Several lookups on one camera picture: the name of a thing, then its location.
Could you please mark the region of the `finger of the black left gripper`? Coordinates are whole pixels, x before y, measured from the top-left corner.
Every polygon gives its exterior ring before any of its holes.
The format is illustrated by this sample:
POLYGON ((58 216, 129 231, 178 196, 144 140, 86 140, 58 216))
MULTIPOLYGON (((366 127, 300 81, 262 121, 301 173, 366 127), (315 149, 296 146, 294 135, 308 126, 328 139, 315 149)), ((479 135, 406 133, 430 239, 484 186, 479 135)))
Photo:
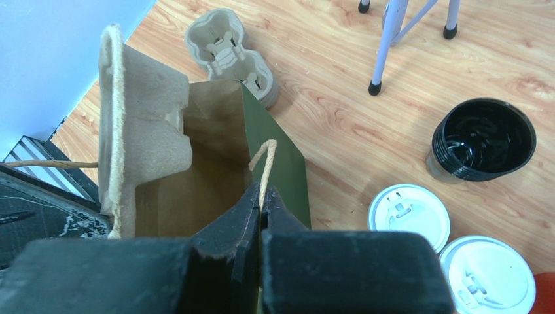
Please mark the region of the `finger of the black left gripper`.
POLYGON ((7 269, 31 241, 59 237, 104 238, 109 219, 99 203, 1 167, 1 268, 7 269))

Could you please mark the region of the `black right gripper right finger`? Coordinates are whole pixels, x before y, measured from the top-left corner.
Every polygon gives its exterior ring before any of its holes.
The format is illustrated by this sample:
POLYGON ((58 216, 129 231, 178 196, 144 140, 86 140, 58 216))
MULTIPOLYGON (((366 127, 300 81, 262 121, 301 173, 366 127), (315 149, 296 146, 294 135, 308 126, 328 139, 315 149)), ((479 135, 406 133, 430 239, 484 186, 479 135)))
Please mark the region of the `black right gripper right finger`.
POLYGON ((261 313, 453 313, 437 256, 410 232, 313 231, 259 192, 261 313))

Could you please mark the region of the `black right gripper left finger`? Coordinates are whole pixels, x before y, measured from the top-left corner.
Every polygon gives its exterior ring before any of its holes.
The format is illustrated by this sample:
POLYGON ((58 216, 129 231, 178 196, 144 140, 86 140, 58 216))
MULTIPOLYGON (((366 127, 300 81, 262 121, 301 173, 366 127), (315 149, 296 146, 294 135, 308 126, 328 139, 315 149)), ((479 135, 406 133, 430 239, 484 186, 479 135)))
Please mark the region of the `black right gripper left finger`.
POLYGON ((34 241, 1 281, 1 312, 255 313, 259 191, 190 238, 34 241))

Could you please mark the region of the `single pulp cup carrier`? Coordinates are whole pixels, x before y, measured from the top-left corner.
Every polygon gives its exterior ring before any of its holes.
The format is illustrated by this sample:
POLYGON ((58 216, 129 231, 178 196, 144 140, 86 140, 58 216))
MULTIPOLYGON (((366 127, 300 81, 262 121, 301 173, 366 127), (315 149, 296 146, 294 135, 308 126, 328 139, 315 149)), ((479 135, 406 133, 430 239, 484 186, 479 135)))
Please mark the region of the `single pulp cup carrier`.
POLYGON ((137 187, 192 165, 183 122, 189 80, 127 46, 117 24, 103 30, 98 69, 101 212, 112 220, 109 238, 132 238, 137 233, 137 187))

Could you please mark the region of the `green paper bag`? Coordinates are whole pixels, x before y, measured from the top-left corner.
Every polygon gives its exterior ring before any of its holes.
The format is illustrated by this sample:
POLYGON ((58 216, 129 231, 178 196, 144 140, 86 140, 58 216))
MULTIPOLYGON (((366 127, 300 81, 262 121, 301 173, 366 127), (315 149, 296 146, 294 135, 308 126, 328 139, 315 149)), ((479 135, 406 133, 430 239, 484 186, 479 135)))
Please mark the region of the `green paper bag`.
POLYGON ((303 225, 310 225, 305 159, 243 84, 191 84, 183 122, 192 165, 137 187, 134 237, 188 237, 210 224, 263 178, 264 160, 257 154, 267 141, 277 145, 268 186, 278 190, 303 225))

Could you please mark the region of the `white single cup lid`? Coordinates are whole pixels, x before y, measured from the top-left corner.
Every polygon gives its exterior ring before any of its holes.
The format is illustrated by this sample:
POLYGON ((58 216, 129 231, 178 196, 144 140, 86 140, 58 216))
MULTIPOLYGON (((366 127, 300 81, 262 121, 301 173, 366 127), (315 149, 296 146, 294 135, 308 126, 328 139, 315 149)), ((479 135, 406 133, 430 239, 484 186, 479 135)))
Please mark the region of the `white single cup lid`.
POLYGON ((440 265, 458 313, 529 313, 536 285, 528 263, 512 247, 483 235, 447 244, 440 265))

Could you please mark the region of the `black paper cup stack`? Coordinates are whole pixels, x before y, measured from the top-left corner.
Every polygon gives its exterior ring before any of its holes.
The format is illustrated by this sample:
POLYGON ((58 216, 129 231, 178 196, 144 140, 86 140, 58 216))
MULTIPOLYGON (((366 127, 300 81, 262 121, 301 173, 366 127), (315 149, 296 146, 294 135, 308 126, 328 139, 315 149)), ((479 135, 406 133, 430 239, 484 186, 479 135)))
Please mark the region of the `black paper cup stack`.
POLYGON ((440 181, 484 182, 525 166, 536 145, 535 128, 523 111, 500 99, 475 98, 438 124, 425 163, 440 181))

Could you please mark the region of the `grey pulp cup carrier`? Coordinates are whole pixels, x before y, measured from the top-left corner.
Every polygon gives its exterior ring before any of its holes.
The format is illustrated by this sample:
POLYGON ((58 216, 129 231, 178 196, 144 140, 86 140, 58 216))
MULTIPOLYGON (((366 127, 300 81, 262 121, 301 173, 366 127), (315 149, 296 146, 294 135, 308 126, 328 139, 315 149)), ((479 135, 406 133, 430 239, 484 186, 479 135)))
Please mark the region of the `grey pulp cup carrier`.
POLYGON ((279 84, 262 55, 249 48, 249 36, 228 8, 213 9, 197 18, 185 33, 192 59, 209 80, 238 80, 269 108, 279 95, 279 84))

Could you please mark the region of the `red straw holder cup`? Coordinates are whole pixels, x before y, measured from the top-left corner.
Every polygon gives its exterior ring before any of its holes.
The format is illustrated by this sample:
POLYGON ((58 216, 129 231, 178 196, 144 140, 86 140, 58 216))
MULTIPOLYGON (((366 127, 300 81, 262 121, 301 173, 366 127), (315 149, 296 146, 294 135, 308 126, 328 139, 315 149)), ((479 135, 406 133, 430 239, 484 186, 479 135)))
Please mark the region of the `red straw holder cup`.
POLYGON ((555 314, 554 277, 554 272, 538 273, 534 275, 536 297, 530 314, 555 314))

